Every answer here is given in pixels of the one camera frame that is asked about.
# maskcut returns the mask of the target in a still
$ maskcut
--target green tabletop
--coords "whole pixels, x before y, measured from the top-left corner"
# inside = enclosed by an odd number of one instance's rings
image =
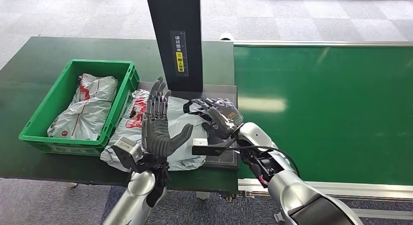
[[[413,47],[240,46],[234,57],[245,120],[304,180],[413,185]]]
[[[0,177],[126,185],[128,175],[97,157],[44,154],[18,135],[73,58],[130,60],[142,81],[163,75],[155,40],[32,37],[0,71]],[[204,83],[234,85],[232,43],[203,43]],[[236,171],[171,172],[169,188],[237,190]]]
[[[0,71],[0,177],[126,185],[96,157],[43,154],[18,134],[72,58],[131,60],[142,81],[163,74],[154,40],[33,37]],[[203,43],[204,82],[238,86],[245,120],[295,159],[304,180],[413,185],[413,47]],[[169,188],[237,190],[238,178],[171,172]]]

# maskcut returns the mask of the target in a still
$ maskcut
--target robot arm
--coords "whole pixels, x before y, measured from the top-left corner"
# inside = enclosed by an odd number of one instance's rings
[[[193,102],[210,115],[214,131],[223,134],[223,139],[230,139],[213,146],[194,145],[192,153],[217,156],[225,150],[239,150],[242,161],[282,208],[279,221],[287,225],[363,224],[343,202],[306,184],[293,160],[256,124],[243,123],[242,115],[228,100],[195,99]],[[234,142],[238,147],[230,148]]]
[[[167,110],[170,91],[163,96],[165,85],[160,77],[151,89],[142,122],[142,147],[123,136],[112,146],[122,165],[131,169],[132,175],[105,225],[145,224],[152,209],[166,193],[167,157],[192,134],[193,126],[187,124],[180,134],[173,138],[169,136]]]

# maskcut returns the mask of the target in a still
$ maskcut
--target black vertical post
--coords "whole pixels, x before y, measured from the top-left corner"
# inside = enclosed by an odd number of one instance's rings
[[[202,92],[200,0],[148,0],[148,5],[169,89]]]

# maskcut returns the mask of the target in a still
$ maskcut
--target yellow label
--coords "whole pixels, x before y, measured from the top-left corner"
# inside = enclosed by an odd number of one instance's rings
[[[176,65],[178,65],[178,72],[182,73],[184,69],[184,55],[182,52],[176,52]]]

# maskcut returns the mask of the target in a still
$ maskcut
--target plastic bag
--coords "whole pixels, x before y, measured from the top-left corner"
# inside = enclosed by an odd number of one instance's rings
[[[79,78],[80,84],[70,105],[93,97],[113,102],[117,89],[117,80],[113,76],[95,77],[84,73]]]
[[[97,140],[116,96],[117,80],[113,76],[83,74],[69,107],[47,130],[49,137]]]
[[[145,90],[137,90],[132,93],[132,102],[123,114],[105,150],[100,155],[100,159],[107,162],[110,166],[122,171],[130,171],[122,166],[111,146],[121,136],[125,136],[140,144],[142,139],[142,119],[146,111],[148,96],[149,92]],[[197,169],[205,162],[205,156],[192,155],[193,138],[207,137],[207,133],[201,126],[204,120],[195,115],[184,114],[182,107],[187,102],[188,100],[177,97],[169,97],[168,100],[168,125],[171,137],[180,133],[185,124],[191,123],[194,125],[191,138],[168,157],[169,170],[171,171]],[[196,111],[198,107],[194,106],[192,108],[193,111]]]
[[[47,130],[49,137],[97,140],[112,103],[98,98],[76,102],[62,112]]]

